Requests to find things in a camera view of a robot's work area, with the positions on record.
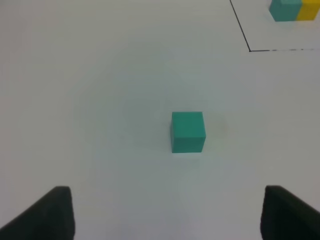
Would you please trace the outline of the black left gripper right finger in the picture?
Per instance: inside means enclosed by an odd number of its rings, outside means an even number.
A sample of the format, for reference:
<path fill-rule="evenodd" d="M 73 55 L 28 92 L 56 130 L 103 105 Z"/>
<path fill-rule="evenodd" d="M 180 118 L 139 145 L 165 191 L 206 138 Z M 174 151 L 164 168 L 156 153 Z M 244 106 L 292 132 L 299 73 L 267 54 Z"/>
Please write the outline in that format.
<path fill-rule="evenodd" d="M 267 185 L 260 233 L 264 240 L 318 240 L 320 212 L 282 186 Z"/>

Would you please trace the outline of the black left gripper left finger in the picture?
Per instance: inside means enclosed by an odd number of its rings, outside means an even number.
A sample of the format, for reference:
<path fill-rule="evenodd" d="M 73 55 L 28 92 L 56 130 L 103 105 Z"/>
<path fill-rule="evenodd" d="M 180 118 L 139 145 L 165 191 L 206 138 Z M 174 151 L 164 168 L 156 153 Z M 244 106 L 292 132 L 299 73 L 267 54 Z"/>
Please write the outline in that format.
<path fill-rule="evenodd" d="M 56 186 L 0 228 L 2 240 L 73 240 L 75 217 L 72 192 Z"/>

